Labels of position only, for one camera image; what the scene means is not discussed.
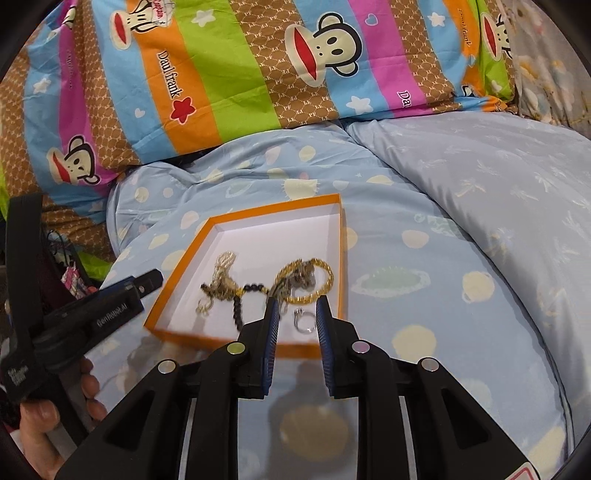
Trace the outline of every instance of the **jewelry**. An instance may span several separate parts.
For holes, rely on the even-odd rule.
[[[293,297],[291,291],[295,288],[309,289],[316,285],[314,277],[314,267],[322,268],[328,273],[328,279],[315,292],[301,297]],[[281,269],[275,278],[275,284],[269,291],[270,297],[275,297],[281,304],[283,302],[295,305],[307,305],[318,300],[322,295],[330,292],[335,283],[335,275],[330,269],[330,265],[319,258],[312,258],[308,261],[302,259],[287,264]]]
[[[283,304],[287,308],[287,304],[290,303],[306,305],[316,301],[320,296],[326,295],[335,282],[335,276],[328,263],[318,258],[312,258],[308,261],[303,261],[302,259],[295,260],[283,267],[277,274],[275,283],[271,289],[266,288],[262,283],[246,284],[240,288],[229,274],[229,270],[235,260],[236,254],[231,251],[224,252],[218,256],[213,270],[212,282],[209,285],[206,283],[201,285],[201,289],[207,295],[207,298],[199,300],[196,312],[202,315],[209,314],[209,310],[213,307],[214,299],[233,300],[234,323],[238,331],[241,331],[244,326],[242,320],[242,296],[246,292],[259,291],[267,295],[267,297],[274,297],[279,302],[280,308]],[[316,278],[314,277],[315,267],[322,268],[328,273],[328,279],[325,284],[309,295],[301,297],[292,296],[291,292],[294,289],[302,288],[310,290],[316,286]],[[296,311],[299,313],[297,314],[297,318],[294,317],[295,328],[301,333],[314,332],[316,326],[312,330],[300,330],[298,328],[299,317],[306,314],[306,312],[302,309],[297,309]]]
[[[212,282],[207,285],[201,285],[201,289],[207,295],[207,300],[199,300],[196,312],[198,314],[207,315],[213,306],[213,299],[218,300],[233,300],[234,301],[234,323],[240,332],[244,326],[242,321],[242,296],[247,291],[260,291],[264,294],[269,292],[262,283],[246,284],[244,287],[238,287],[238,284],[230,277],[228,271],[236,260],[234,252],[224,252],[219,255],[216,260],[216,265],[213,270]]]
[[[314,318],[314,325],[312,327],[308,327],[308,328],[300,328],[300,320],[304,315],[308,315]],[[295,309],[294,311],[294,327],[295,329],[300,332],[300,333],[314,333],[314,331],[316,330],[316,315],[314,315],[312,312],[308,312],[307,310],[304,309]]]

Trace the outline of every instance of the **red monkey mouth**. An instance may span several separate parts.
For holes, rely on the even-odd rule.
[[[115,30],[119,36],[119,39],[127,45],[127,34],[125,33],[125,27],[123,25],[123,19],[121,18],[121,15],[116,13],[113,17],[113,23],[115,24]]]
[[[306,43],[304,37],[301,36],[301,33],[297,31],[297,28],[294,30],[294,44],[295,49],[297,50],[297,54],[300,56],[304,67],[308,70],[310,76],[316,80],[317,72],[316,72],[316,61],[314,59],[314,55],[310,50],[310,47]]]
[[[57,171],[60,174],[61,180],[65,181],[66,183],[71,183],[70,176],[68,175],[68,172],[66,171],[64,166],[60,163],[60,161],[56,157],[56,154],[53,154],[53,163],[55,164]]]
[[[486,17],[484,17],[484,31],[486,34],[486,39],[488,40],[488,44],[491,47],[492,54],[494,57],[496,57],[495,33],[492,31],[491,23]]]

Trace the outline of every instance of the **metal screw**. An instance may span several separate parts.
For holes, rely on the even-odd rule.
[[[228,350],[228,353],[231,355],[240,355],[240,353],[246,350],[246,345],[244,345],[244,343],[234,342],[230,343],[230,345],[226,347],[226,350]]]
[[[172,360],[163,360],[158,364],[158,371],[161,374],[169,374],[177,368],[177,365]]]
[[[351,348],[353,349],[354,352],[357,353],[367,353],[369,352],[369,343],[364,342],[362,340],[357,340],[356,342],[353,343],[353,345],[351,345]]]
[[[425,358],[421,362],[421,367],[423,367],[428,372],[434,372],[439,369],[439,362],[434,358]]]

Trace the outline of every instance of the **pink stripe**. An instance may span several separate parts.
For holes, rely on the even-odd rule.
[[[432,115],[433,109],[428,106],[419,105],[412,106],[409,108],[403,108],[402,110],[396,110],[394,112],[394,118],[404,118],[406,116],[421,116],[421,115]]]
[[[62,3],[60,14],[56,18],[56,23],[55,23],[56,27],[61,25],[61,23],[64,21],[64,19],[66,17],[66,13],[68,13],[68,10],[70,9],[70,7],[72,5],[76,5],[76,2],[77,2],[77,0],[66,0],[65,2]]]
[[[396,110],[398,116],[397,110],[404,108],[398,92],[403,96],[408,92],[412,106],[426,105],[425,95],[408,66],[388,0],[349,0],[349,4],[365,37],[372,73],[390,110]]]
[[[70,149],[70,141],[77,135],[84,136],[95,153],[95,175],[100,178],[100,182],[92,185],[96,192],[101,195],[108,195],[109,186],[107,185],[117,177],[113,171],[103,168],[98,158],[98,151],[90,129],[90,121],[86,114],[86,102],[84,99],[84,88],[80,79],[80,71],[76,61],[74,50],[74,35],[72,30],[61,25],[60,37],[60,64],[61,64],[61,88],[60,88],[60,115],[59,129],[62,144],[62,152],[67,155]]]

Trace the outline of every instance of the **blue stripe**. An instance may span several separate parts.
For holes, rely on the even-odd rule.
[[[125,137],[143,163],[176,157],[154,105],[138,44],[132,40],[127,50],[118,50],[111,41],[111,14],[126,11],[125,0],[92,0],[92,9],[103,69]],[[141,118],[135,116],[136,109],[145,112]]]
[[[462,93],[462,79],[468,67],[468,60],[462,53],[460,33],[458,32],[452,16],[442,0],[417,0],[418,7],[423,16],[429,42],[441,70],[447,79],[452,83],[456,93]],[[433,26],[428,18],[433,14],[445,17],[444,26]]]
[[[454,100],[462,106],[462,110],[481,111],[490,97],[456,97]]]
[[[355,118],[357,120],[387,120],[396,118],[396,115],[392,110],[386,110],[385,112],[364,113],[363,115],[357,115]]]
[[[347,0],[331,0],[330,8],[327,7],[328,2],[322,0],[293,0],[293,2],[300,12],[304,25],[311,32],[318,31],[318,20],[322,15],[335,12],[343,17],[345,23],[351,25],[357,31],[361,42],[365,44],[359,23]],[[388,102],[382,95],[378,82],[376,82],[372,73],[366,48],[363,49],[357,64],[359,65],[359,71],[352,77],[343,77],[331,68],[326,69],[326,85],[339,116],[355,115],[355,110],[347,106],[347,103],[351,102],[352,96],[369,98],[369,104],[374,109],[372,113],[388,112]],[[393,118],[391,113],[386,115],[386,117],[380,118]]]
[[[105,221],[105,211],[90,212],[93,202],[102,200],[88,186],[57,184],[51,176],[47,152],[61,149],[59,135],[61,68],[58,54],[59,35],[47,41],[51,29],[44,25],[38,37],[28,47],[30,68],[24,88],[24,134],[27,150],[41,190],[58,205],[72,208],[78,215],[89,217],[94,223]],[[47,79],[47,91],[35,93],[35,84]]]
[[[61,10],[64,8],[63,2],[60,2],[49,15],[45,17],[45,24],[49,25],[50,28],[57,28],[59,25],[56,23],[57,18],[60,16]]]

